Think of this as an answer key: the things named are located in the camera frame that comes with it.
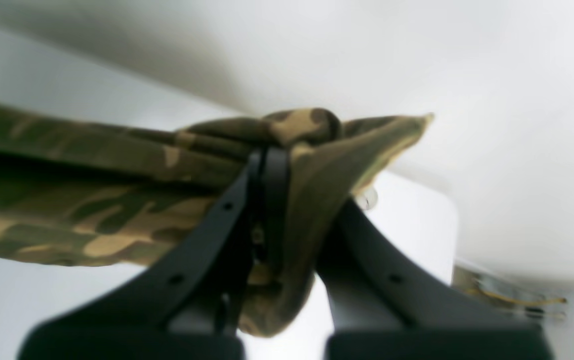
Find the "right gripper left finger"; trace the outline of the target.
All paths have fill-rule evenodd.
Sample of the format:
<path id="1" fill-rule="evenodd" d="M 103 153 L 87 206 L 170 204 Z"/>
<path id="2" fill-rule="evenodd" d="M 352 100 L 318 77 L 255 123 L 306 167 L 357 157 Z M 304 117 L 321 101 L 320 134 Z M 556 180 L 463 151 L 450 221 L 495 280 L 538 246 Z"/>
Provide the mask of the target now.
<path id="1" fill-rule="evenodd" d="M 36 327 L 20 360 L 244 360 L 237 337 L 254 265 L 282 267 L 290 161 L 252 151 L 189 236 L 108 294 Z"/>

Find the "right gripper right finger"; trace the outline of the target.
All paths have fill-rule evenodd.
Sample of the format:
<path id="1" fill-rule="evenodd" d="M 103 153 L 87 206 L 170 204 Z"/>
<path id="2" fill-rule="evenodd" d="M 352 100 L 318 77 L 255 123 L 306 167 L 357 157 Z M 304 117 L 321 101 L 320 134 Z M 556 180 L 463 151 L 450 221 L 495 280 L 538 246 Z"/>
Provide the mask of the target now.
<path id="1" fill-rule="evenodd" d="M 351 199 L 333 219 L 317 275 L 333 334 L 326 360 L 552 360 L 543 331 L 465 296 L 406 257 Z"/>

